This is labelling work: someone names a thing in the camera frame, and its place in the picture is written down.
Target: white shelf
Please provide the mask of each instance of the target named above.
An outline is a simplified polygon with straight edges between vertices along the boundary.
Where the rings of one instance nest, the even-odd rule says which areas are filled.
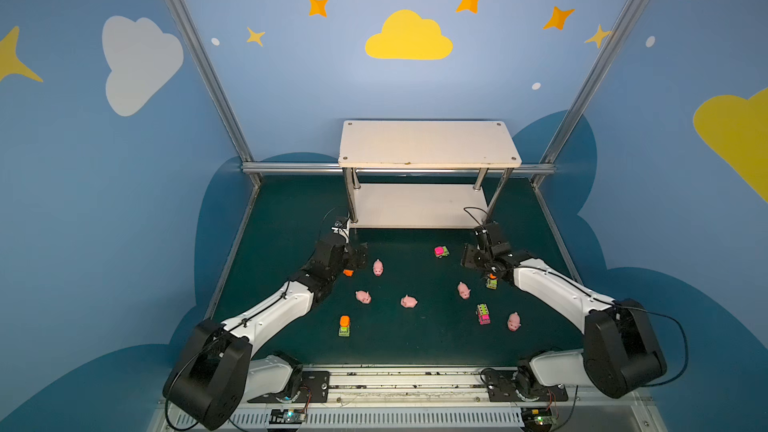
[[[471,184],[362,184],[353,193],[354,228],[472,228],[463,208],[486,209],[482,189]],[[472,213],[482,222],[482,212]]]
[[[339,154],[341,167],[514,168],[521,163],[504,122],[488,120],[346,120]]]

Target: yellow star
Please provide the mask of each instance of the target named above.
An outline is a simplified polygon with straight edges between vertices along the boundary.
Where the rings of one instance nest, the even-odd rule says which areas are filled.
[[[248,27],[248,32],[250,32],[250,37],[248,37],[248,40],[246,40],[246,42],[257,42],[259,43],[260,46],[264,47],[264,44],[261,43],[261,36],[265,34],[264,32],[262,32],[261,34],[257,34],[253,32],[250,29],[250,27]]]
[[[24,65],[18,57],[16,57],[17,42],[18,27],[11,29],[5,36],[5,39],[0,40],[0,80],[5,79],[5,77],[13,73],[17,73],[20,76],[42,82],[43,79],[38,77],[38,74],[32,72],[29,67]]]
[[[600,48],[600,45],[603,43],[603,39],[610,34],[610,30],[608,32],[603,32],[603,27],[598,24],[598,33],[594,34],[590,40],[586,40],[584,43],[590,43],[594,42],[598,44],[598,48]]]
[[[562,30],[563,25],[565,25],[565,19],[567,19],[574,10],[576,9],[560,10],[559,8],[555,7],[554,10],[552,10],[552,18],[549,20],[549,22],[547,22],[547,25],[545,25],[544,28],[548,29],[549,27],[557,27]]]
[[[310,0],[310,4],[312,5],[310,7],[310,15],[322,15],[324,17],[328,17],[326,15],[326,3],[328,0]]]
[[[456,9],[456,12],[461,12],[462,10],[469,10],[470,12],[473,12],[476,14],[478,12],[478,1],[479,0],[462,0],[462,2],[458,5],[458,8]]]

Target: green table surface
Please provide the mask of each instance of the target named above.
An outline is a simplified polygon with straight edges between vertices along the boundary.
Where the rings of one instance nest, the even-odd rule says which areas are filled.
[[[470,182],[470,178],[378,178],[384,181]],[[497,179],[487,178],[490,198]],[[321,226],[322,216],[339,206]],[[475,211],[480,218],[482,212]],[[312,254],[320,232],[334,216],[346,215],[344,182],[338,176],[268,176],[256,199],[214,319],[233,317],[261,302],[285,283]],[[563,274],[568,271],[530,183],[510,179],[494,219],[514,248],[525,248]],[[499,281],[485,287],[480,274],[460,265],[470,230],[353,229],[352,243],[367,242],[370,264],[353,276],[340,275],[333,292],[307,315],[278,332],[254,358],[282,350],[304,364],[445,364],[515,365],[543,350],[580,348],[581,333],[571,322],[533,295]],[[450,255],[436,258],[434,247]],[[380,259],[384,273],[372,264]],[[456,286],[466,283],[470,298]],[[370,293],[370,304],[355,292]],[[400,299],[416,298],[415,308]],[[488,305],[491,323],[480,325],[476,307]],[[507,317],[518,312],[522,326],[507,330]],[[349,315],[351,334],[339,337],[339,319]]]

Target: shelf leg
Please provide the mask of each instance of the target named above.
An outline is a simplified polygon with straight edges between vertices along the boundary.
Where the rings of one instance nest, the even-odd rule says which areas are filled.
[[[491,199],[491,203],[488,204],[488,214],[485,215],[485,223],[491,221],[491,216],[493,216],[493,209],[496,208],[496,201],[498,201],[498,197],[502,194],[502,189],[504,189],[504,185],[507,183],[507,180],[509,180],[509,177],[512,175],[512,169],[511,168],[505,168],[504,173],[502,174],[502,179],[498,181],[498,187],[496,187],[496,192],[493,193],[493,198]]]
[[[357,224],[357,211],[355,210],[355,173],[351,167],[344,167],[344,183],[346,185],[346,199],[350,204],[350,223]]]
[[[485,178],[485,174],[488,173],[488,168],[481,168],[480,173],[478,174],[478,179],[475,180],[475,186],[473,187],[475,190],[480,190],[482,188],[482,180]]]
[[[355,190],[360,188],[360,179],[357,177],[357,168],[352,169],[352,185],[354,186]]]

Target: lower shelf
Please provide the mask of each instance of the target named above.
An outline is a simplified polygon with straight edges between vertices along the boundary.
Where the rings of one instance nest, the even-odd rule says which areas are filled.
[[[473,228],[463,208],[486,209],[482,189],[471,184],[362,184],[354,194],[353,228]],[[482,222],[481,211],[470,212]]]

